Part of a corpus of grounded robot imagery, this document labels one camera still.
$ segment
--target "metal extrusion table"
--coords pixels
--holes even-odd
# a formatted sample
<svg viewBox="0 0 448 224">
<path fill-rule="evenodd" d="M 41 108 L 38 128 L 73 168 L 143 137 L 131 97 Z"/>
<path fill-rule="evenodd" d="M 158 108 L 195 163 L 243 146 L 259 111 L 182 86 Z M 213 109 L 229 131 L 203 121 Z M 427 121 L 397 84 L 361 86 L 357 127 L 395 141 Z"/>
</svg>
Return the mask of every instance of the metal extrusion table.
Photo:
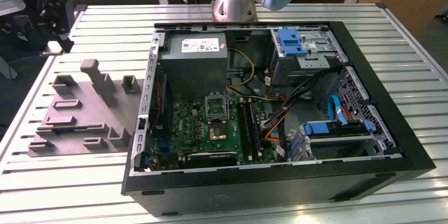
<svg viewBox="0 0 448 224">
<path fill-rule="evenodd" d="M 206 22 L 209 5 L 89 6 L 71 30 L 70 54 L 50 56 L 0 144 L 0 223 L 414 223 L 448 220 L 448 75 L 389 10 L 374 5 L 259 6 L 261 21 L 339 20 L 398 105 L 437 168 L 358 201 L 155 219 L 119 195 L 125 153 L 30 158 L 26 146 L 43 118 L 57 74 L 86 80 L 94 58 L 113 79 L 143 76 L 154 23 Z"/>
</svg>

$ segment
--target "yellow wire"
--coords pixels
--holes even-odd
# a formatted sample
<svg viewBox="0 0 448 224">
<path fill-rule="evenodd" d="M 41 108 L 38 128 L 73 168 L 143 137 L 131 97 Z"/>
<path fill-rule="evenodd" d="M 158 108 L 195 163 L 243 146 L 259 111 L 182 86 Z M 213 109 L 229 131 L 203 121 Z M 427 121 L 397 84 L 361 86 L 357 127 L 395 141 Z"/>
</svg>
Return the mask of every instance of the yellow wire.
<svg viewBox="0 0 448 224">
<path fill-rule="evenodd" d="M 242 86 L 243 84 L 246 84 L 246 83 L 249 82 L 249 80 L 251 80 L 253 75 L 254 75 L 254 64 L 253 64 L 253 62 L 250 61 L 249 57 L 247 57 L 241 51 L 238 51 L 237 49 L 233 49 L 233 48 L 227 48 L 227 50 L 229 50 L 229 51 L 234 51 L 234 52 L 237 52 L 239 55 L 242 55 L 243 58 L 246 59 L 246 61 L 249 62 L 249 64 L 250 64 L 250 68 L 251 68 L 250 76 L 249 76 L 249 78 L 247 78 L 245 81 L 242 81 L 242 82 L 239 82 L 239 83 L 237 83 L 237 84 L 233 84 L 233 85 L 226 85 L 226 87 L 238 87 L 238 86 Z"/>
</svg>

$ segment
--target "power supply label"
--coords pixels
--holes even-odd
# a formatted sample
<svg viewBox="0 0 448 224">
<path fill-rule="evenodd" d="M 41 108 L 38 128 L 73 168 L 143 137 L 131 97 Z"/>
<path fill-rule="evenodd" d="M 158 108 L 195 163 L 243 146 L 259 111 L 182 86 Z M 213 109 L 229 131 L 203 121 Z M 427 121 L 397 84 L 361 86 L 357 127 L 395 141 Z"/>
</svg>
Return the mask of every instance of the power supply label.
<svg viewBox="0 0 448 224">
<path fill-rule="evenodd" d="M 218 52 L 217 38 L 183 39 L 182 52 Z"/>
</svg>

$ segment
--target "motherboard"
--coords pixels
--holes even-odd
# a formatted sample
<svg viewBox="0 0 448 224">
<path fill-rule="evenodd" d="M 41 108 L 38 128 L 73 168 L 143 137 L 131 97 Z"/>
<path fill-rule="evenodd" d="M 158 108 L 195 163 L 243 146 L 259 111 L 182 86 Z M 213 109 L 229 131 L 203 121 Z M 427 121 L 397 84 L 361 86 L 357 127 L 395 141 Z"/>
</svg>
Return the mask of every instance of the motherboard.
<svg viewBox="0 0 448 224">
<path fill-rule="evenodd" d="M 226 117 L 210 120 L 218 114 Z M 174 103 L 171 137 L 157 139 L 159 170 L 195 168 L 194 159 L 197 167 L 273 163 L 273 145 L 259 137 L 265 119 L 261 100 Z"/>
</svg>

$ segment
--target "ram slot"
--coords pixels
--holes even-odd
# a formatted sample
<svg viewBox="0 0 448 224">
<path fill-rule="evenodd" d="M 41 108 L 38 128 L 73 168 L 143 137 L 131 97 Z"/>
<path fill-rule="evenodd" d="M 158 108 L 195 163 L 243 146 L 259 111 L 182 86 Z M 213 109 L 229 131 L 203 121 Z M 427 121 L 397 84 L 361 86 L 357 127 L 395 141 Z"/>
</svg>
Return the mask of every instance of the ram slot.
<svg viewBox="0 0 448 224">
<path fill-rule="evenodd" d="M 239 138 L 241 138 L 241 147 L 242 147 L 242 154 L 245 160 L 251 160 L 253 154 L 251 154 L 251 141 L 250 141 L 250 128 L 247 127 L 246 122 L 249 121 L 247 114 L 245 113 L 245 107 L 243 104 L 238 104 L 235 107 L 237 111 L 237 124 L 239 127 Z"/>
<path fill-rule="evenodd" d="M 257 126 L 251 103 L 247 102 L 243 104 L 243 111 L 247 117 L 245 123 L 249 129 L 249 137 L 250 137 L 250 142 L 251 142 L 253 155 L 255 158 L 258 158 L 261 157 L 261 144 L 259 144 L 258 126 Z"/>
</svg>

